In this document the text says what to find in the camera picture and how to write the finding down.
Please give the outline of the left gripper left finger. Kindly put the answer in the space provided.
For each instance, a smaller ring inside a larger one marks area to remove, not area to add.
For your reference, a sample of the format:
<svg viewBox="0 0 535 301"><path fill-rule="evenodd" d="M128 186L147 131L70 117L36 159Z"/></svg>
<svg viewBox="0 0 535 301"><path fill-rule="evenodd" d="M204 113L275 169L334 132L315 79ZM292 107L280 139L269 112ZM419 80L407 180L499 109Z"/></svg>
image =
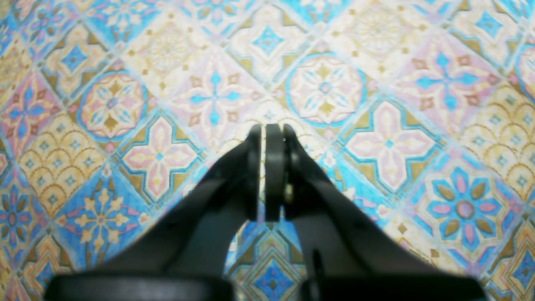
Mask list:
<svg viewBox="0 0 535 301"><path fill-rule="evenodd" d="M223 276L236 232L257 218L262 130L222 156L197 186L108 261L55 276L46 301L231 301Z"/></svg>

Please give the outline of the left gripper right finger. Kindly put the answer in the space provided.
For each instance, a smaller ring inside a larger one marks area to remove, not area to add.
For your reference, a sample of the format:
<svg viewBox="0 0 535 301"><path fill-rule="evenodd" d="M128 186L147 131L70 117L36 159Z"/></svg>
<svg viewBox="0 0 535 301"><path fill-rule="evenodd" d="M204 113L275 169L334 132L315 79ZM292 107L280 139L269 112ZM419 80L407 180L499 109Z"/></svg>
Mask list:
<svg viewBox="0 0 535 301"><path fill-rule="evenodd" d="M265 128L265 220L296 229L302 301L485 301L470 276L422 261L344 196L288 124Z"/></svg>

